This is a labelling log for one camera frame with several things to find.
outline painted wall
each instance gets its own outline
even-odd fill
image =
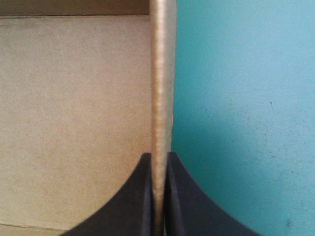
[[[172,149],[263,235],[315,235],[314,11],[311,0],[178,0]]]

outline beige cardboard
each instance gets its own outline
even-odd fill
[[[154,235],[163,227],[166,154],[171,149],[176,44],[176,1],[151,0],[152,179]]]
[[[0,222],[69,229],[151,151],[148,17],[0,19]]]
[[[0,225],[1,236],[58,236],[64,231]]]
[[[148,14],[149,0],[0,0],[1,16]]]

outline black plastic piece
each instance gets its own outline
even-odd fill
[[[167,155],[165,183],[167,236],[258,236],[209,199],[174,152]]]
[[[151,154],[145,153],[113,198],[62,236],[151,236],[151,227]]]

